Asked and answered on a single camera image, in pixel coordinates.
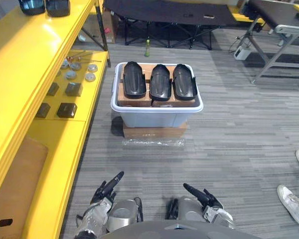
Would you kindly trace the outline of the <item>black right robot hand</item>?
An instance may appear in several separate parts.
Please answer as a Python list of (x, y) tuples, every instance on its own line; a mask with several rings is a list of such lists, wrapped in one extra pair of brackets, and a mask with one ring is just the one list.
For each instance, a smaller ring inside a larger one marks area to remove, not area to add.
[(217, 207), (217, 208), (224, 209), (222, 203), (207, 189), (204, 189), (201, 192), (187, 183), (183, 183), (183, 186), (190, 194), (192, 194), (198, 199), (198, 201), (201, 203), (203, 208), (205, 208), (206, 206), (210, 206), (210, 207)]

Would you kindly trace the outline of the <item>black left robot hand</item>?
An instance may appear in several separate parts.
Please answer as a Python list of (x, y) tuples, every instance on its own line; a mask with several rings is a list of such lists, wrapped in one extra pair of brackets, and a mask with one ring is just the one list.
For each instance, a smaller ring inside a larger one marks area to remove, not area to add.
[(114, 187), (119, 183), (123, 176), (124, 171), (121, 171), (109, 182), (103, 181), (101, 186), (94, 193), (90, 204), (97, 203), (104, 198), (107, 198), (111, 203), (113, 203), (116, 195), (116, 193), (113, 192)]

